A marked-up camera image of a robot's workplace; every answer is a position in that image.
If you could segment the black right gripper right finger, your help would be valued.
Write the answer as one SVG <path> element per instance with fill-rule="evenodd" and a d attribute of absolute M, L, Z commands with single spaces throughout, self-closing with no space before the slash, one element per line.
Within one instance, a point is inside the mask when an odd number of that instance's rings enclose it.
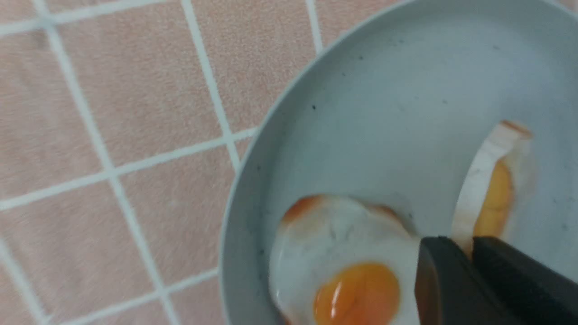
<path fill-rule="evenodd" d="M 475 237 L 473 264 L 525 325 L 576 325 L 577 283 L 495 237 Z"/>

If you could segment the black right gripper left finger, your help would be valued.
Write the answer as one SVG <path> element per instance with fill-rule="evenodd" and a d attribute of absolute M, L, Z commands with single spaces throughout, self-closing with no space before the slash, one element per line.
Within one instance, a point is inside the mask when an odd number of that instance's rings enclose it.
<path fill-rule="evenodd" d="M 522 325 L 447 237 L 420 241 L 415 300 L 421 325 Z"/>

